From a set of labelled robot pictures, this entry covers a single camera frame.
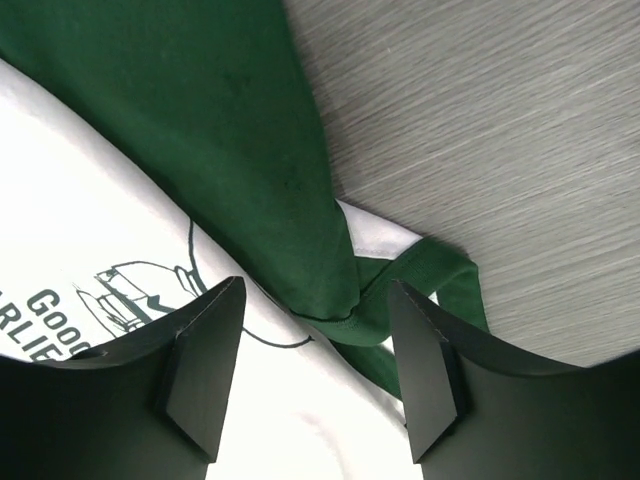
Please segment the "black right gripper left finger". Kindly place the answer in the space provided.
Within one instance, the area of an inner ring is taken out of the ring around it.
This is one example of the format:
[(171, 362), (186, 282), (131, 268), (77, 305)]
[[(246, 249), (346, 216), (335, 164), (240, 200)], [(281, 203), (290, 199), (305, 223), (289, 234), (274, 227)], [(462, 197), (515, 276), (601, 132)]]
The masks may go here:
[(202, 479), (215, 462), (246, 305), (230, 277), (56, 362), (1, 361), (5, 479)]

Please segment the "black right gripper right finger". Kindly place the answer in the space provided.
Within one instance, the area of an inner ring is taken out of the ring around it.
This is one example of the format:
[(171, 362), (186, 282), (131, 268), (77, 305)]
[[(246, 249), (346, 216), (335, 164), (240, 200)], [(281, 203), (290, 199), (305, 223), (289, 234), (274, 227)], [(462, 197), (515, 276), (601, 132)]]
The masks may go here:
[(583, 368), (509, 344), (404, 282), (389, 292), (413, 461), (427, 479), (635, 479), (639, 355)]

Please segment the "white and green raglan shirt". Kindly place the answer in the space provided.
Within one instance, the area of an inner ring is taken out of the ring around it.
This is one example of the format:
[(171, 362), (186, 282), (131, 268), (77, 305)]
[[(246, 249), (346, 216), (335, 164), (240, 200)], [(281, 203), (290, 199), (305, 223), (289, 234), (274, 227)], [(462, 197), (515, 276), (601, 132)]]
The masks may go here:
[(230, 276), (212, 479), (418, 479), (387, 294), (484, 327), (465, 255), (339, 201), (278, 1), (1, 5), (1, 347), (63, 360)]

